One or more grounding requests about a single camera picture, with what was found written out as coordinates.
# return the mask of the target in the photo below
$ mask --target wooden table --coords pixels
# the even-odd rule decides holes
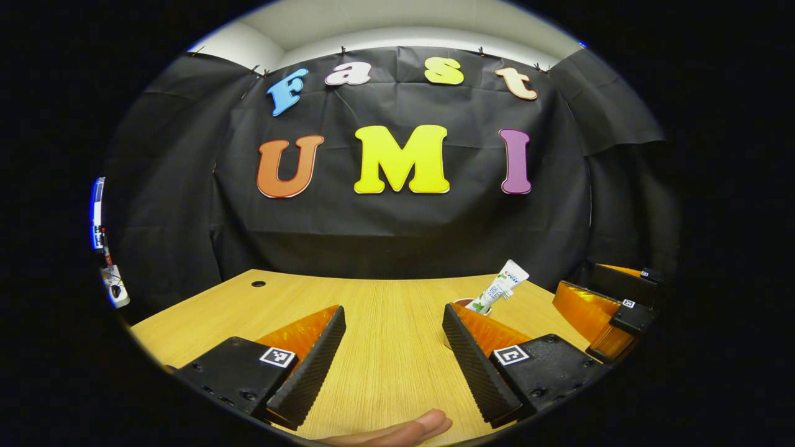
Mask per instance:
[[[483,422],[442,330],[444,305],[477,296],[494,276],[387,281],[249,270],[130,330],[159,362],[182,367],[230,336],[256,340],[340,304],[347,330],[328,376],[304,425],[283,430],[318,439],[381,429],[438,408],[452,428],[423,445],[447,445],[497,431]],[[531,337],[554,332],[584,350],[588,342],[552,299],[525,281],[510,300],[494,304],[491,317]]]

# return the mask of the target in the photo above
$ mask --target yellow letter m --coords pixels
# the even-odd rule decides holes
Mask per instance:
[[[362,178],[353,189],[359,194],[383,192],[384,182],[378,178],[380,165],[396,192],[403,189],[412,166],[414,178],[409,189],[425,194],[449,191],[450,182],[444,179],[442,167],[442,140],[446,136],[447,129],[442,126],[418,126],[401,149],[386,127],[362,127],[356,131],[356,138],[362,140]]]

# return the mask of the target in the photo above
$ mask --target white tube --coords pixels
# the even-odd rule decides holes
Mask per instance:
[[[491,282],[491,286],[481,293],[480,296],[472,300],[472,302],[467,305],[467,309],[485,315],[486,312],[489,311],[491,305],[500,297],[507,300],[508,297],[513,295],[514,293],[511,290],[518,286],[519,283],[529,278],[529,276],[530,275],[522,270],[516,262],[508,259],[508,262],[506,262],[505,266],[502,268],[502,272]]]

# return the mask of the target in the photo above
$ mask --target human hand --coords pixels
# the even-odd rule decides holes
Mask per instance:
[[[317,441],[338,446],[415,447],[446,432],[451,426],[452,420],[442,410],[434,409],[413,421],[403,422],[385,429],[326,437]]]

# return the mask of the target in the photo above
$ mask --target orange letter u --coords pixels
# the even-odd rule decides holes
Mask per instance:
[[[259,192],[271,198],[292,197],[301,194],[312,181],[312,171],[315,167],[315,152],[317,146],[323,142],[319,135],[309,135],[296,140],[296,146],[301,150],[298,155],[298,169],[292,180],[279,180],[279,161],[281,153],[290,145],[287,140],[273,140],[259,146],[262,155],[259,160],[257,172],[257,187]]]

